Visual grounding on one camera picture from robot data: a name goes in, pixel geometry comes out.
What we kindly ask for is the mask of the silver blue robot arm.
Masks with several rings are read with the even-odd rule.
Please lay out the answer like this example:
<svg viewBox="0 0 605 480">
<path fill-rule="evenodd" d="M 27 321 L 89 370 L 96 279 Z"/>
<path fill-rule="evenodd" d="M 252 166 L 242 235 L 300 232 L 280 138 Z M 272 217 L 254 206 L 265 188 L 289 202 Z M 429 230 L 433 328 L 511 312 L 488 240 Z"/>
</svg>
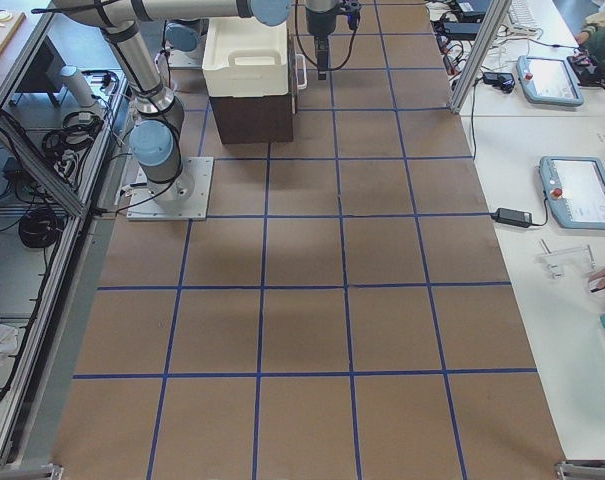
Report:
<svg viewBox="0 0 605 480">
<path fill-rule="evenodd" d="M 294 35 L 304 59 L 317 70 L 319 80 L 325 80 L 329 72 L 342 69 L 349 61 L 355 36 L 361 20 L 359 1 L 306 1 L 304 6 L 307 31 L 313 36 L 315 59 L 304 50 L 299 37 L 299 7 L 297 1 L 254 0 L 248 2 L 253 17 L 268 26 L 283 23 L 290 11 L 294 15 Z M 337 66 L 331 66 L 330 35 L 336 30 L 337 19 L 345 17 L 351 37 L 345 59 Z"/>
<path fill-rule="evenodd" d="M 184 110 L 161 78 L 138 23 L 238 17 L 277 26 L 289 9 L 287 1 L 54 1 L 51 11 L 101 30 L 131 84 L 142 118 L 130 134 L 132 153 L 154 195 L 181 195 L 192 188 L 175 185 L 183 171 L 179 136 Z"/>
</svg>

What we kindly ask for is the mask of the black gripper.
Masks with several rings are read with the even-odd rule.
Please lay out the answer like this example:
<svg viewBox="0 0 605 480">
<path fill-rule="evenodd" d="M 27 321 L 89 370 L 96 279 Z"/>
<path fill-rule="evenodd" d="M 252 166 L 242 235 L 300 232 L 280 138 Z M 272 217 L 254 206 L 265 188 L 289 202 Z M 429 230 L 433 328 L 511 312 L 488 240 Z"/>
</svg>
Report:
<svg viewBox="0 0 605 480">
<path fill-rule="evenodd" d="M 314 38 L 318 79 L 325 80 L 329 68 L 329 36 L 336 30 L 337 18 L 344 16 L 355 33 L 360 25 L 360 2 L 357 0 L 307 0 L 307 31 Z"/>
</svg>

